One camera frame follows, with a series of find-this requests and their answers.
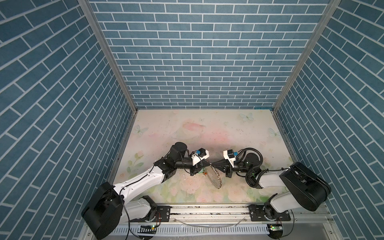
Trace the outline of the large keyring with chain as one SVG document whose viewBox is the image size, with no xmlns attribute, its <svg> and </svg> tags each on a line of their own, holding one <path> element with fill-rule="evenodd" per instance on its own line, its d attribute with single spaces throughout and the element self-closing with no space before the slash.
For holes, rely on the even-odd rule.
<svg viewBox="0 0 384 240">
<path fill-rule="evenodd" d="M 207 177 L 213 184 L 216 189 L 220 189 L 222 187 L 222 179 L 220 177 L 219 172 L 212 166 L 206 168 Z"/>
</svg>

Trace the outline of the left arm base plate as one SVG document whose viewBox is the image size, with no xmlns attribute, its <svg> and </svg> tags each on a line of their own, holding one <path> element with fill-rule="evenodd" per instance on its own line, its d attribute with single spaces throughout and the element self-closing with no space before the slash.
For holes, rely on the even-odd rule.
<svg viewBox="0 0 384 240">
<path fill-rule="evenodd" d="M 149 223 L 155 223 L 155 222 L 169 222 L 171 216 L 171 206 L 157 206 L 156 210 L 150 210 L 149 213 L 139 219 L 132 219 L 131 222 L 134 223 L 144 223 L 144 222 L 149 222 Z"/>
</svg>

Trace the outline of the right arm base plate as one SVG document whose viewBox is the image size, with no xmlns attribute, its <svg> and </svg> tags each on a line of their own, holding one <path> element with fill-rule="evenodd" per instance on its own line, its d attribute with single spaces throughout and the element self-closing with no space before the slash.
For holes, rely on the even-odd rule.
<svg viewBox="0 0 384 240">
<path fill-rule="evenodd" d="M 264 222 L 264 221 L 291 221 L 291 216 L 288 211 L 278 213 L 270 206 L 251 204 L 248 206 L 250 211 L 250 218 L 252 222 Z"/>
</svg>

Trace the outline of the bunch of coloured key tags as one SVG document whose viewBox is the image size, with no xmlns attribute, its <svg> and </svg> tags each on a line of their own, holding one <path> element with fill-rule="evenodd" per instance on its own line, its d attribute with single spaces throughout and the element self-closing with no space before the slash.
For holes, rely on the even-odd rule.
<svg viewBox="0 0 384 240">
<path fill-rule="evenodd" d="M 208 177 L 208 170 L 206 168 L 203 169 L 202 173 L 204 176 Z"/>
</svg>

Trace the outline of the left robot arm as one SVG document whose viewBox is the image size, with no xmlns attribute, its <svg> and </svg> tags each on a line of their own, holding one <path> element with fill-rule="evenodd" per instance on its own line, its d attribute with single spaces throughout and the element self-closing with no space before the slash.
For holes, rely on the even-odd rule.
<svg viewBox="0 0 384 240">
<path fill-rule="evenodd" d="M 134 198 L 170 179 L 178 169 L 184 169 L 193 176 L 210 165 L 207 160 L 209 151 L 201 148 L 189 155 L 187 152 L 187 145 L 177 142 L 142 174 L 115 185 L 109 182 L 101 184 L 81 213 L 96 239 L 107 237 L 120 223 L 134 219 L 151 220 L 157 204 L 148 196 L 137 201 Z"/>
</svg>

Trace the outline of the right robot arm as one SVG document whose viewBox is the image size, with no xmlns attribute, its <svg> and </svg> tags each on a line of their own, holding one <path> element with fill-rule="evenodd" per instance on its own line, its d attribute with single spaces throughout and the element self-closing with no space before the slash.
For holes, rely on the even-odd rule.
<svg viewBox="0 0 384 240">
<path fill-rule="evenodd" d="M 225 173 L 227 178 L 243 173 L 246 183 L 256 189 L 285 187 L 286 193 L 275 193 L 263 205 L 250 205 L 253 217 L 260 220 L 283 220 L 290 210 L 304 208 L 314 212 L 327 200 L 332 192 L 330 185 L 302 163 L 296 162 L 278 170 L 262 169 L 264 158 L 254 148 L 238 152 L 226 150 L 224 158 L 213 162 L 215 170 Z"/>
</svg>

